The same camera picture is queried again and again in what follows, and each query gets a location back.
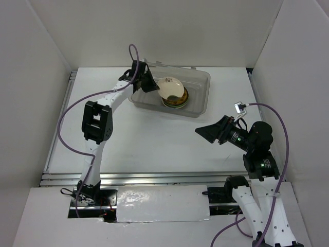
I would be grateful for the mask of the yellow patterned plate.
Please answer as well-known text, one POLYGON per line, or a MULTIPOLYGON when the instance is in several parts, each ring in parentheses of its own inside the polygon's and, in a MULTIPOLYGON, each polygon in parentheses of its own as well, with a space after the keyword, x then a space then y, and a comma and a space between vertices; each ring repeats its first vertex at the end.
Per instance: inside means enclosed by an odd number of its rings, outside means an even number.
POLYGON ((178 99, 164 99, 162 98, 162 103, 169 108, 173 108, 173 109, 180 109, 183 108, 189 99, 189 93, 187 91, 187 89, 184 87, 184 94, 182 97, 178 98, 178 99))

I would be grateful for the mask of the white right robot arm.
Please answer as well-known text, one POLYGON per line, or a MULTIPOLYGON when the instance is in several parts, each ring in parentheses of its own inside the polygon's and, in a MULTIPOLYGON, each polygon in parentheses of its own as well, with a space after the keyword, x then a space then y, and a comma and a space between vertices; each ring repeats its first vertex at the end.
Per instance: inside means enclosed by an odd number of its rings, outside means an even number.
POLYGON ((226 179, 224 196, 237 202, 252 231, 252 246, 301 246, 294 236, 280 197, 281 177, 270 152, 272 127, 255 122, 242 129, 233 117, 224 116, 215 124, 195 129, 210 143, 229 142, 245 152, 243 162, 249 178, 226 179))

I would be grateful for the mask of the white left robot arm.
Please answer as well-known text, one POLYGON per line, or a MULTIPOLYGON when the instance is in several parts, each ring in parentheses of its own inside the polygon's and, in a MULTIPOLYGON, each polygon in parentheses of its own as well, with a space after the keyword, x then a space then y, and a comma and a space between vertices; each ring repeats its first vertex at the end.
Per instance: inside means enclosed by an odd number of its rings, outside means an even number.
POLYGON ((82 132, 87 155, 77 190, 78 195, 89 205, 96 205, 101 201, 100 166, 105 143, 114 130, 113 114, 139 89, 148 93, 158 90, 159 87, 153 79, 149 65, 134 60, 132 67, 118 79, 109 93, 96 101, 88 101, 84 106, 82 132))

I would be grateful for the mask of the cream plate with dark brushstroke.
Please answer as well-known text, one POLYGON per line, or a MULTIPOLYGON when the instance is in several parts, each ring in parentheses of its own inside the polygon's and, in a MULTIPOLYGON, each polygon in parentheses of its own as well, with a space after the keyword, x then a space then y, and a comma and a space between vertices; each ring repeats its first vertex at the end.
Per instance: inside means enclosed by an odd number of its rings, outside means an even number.
POLYGON ((163 100, 177 100, 184 95, 183 84, 174 77, 164 77, 157 82, 158 94, 163 100))

